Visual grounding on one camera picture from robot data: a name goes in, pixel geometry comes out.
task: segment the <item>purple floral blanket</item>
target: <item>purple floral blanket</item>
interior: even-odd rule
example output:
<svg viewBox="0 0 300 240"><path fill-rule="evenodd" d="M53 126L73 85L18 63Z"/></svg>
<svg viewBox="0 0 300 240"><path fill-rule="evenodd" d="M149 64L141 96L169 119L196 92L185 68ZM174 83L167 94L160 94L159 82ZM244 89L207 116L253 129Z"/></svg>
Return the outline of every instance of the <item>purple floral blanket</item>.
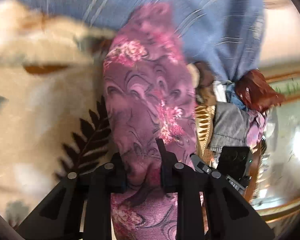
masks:
<svg viewBox="0 0 300 240"><path fill-rule="evenodd" d="M104 61L106 108L128 177L127 192L111 197L118 240L176 236L177 193L160 187L155 139L191 166L196 125L194 88L171 20L166 3L139 7Z"/></svg>

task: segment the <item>light blue fabric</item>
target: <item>light blue fabric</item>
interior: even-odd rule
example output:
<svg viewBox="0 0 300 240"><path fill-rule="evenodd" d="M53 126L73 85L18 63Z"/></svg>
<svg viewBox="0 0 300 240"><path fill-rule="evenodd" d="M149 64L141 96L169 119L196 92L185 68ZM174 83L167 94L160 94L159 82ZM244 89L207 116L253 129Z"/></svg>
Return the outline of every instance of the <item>light blue fabric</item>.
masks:
<svg viewBox="0 0 300 240"><path fill-rule="evenodd" d="M235 84L230 83L226 87L226 99L228 103L235 104L239 109L243 111L248 111L249 109L246 107L246 105L239 99L237 94L234 91Z"/></svg>
<svg viewBox="0 0 300 240"><path fill-rule="evenodd" d="M189 62L206 61L221 81L239 80L258 67L264 29L262 0L20 0L54 15L119 29L133 9L170 1Z"/></svg>

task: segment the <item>pile of clothes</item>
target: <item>pile of clothes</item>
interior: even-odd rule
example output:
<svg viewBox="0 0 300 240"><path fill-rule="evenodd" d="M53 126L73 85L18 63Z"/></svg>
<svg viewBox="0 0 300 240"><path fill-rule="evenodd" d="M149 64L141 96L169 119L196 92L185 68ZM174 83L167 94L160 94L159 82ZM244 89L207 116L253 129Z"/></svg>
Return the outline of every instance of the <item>pile of clothes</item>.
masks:
<svg viewBox="0 0 300 240"><path fill-rule="evenodd" d="M267 123L267 111L284 101L257 69L237 82L215 80L209 67L195 63L200 72L196 88L196 124L199 156L216 166L223 146L255 148Z"/></svg>

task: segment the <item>pink floral fabric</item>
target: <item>pink floral fabric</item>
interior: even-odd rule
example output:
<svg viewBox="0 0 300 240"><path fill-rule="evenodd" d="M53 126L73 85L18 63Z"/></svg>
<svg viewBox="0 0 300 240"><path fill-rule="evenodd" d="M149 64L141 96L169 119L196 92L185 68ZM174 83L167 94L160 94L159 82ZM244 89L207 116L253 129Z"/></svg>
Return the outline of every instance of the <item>pink floral fabric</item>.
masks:
<svg viewBox="0 0 300 240"><path fill-rule="evenodd" d="M195 152L194 88L168 4L139 7L104 61L104 96L128 190L111 197L118 240L175 239L177 194L160 185L156 138L191 166Z"/></svg>

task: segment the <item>black device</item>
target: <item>black device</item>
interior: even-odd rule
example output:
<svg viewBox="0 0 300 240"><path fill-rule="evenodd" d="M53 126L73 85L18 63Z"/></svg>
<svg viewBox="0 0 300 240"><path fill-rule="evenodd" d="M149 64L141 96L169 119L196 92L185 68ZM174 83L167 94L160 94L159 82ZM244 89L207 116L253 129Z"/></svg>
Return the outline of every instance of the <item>black device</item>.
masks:
<svg viewBox="0 0 300 240"><path fill-rule="evenodd" d="M249 169L252 162L252 152L249 147L224 146L219 157L218 171L224 176L229 176L232 181L237 181L247 187L250 181Z"/></svg>

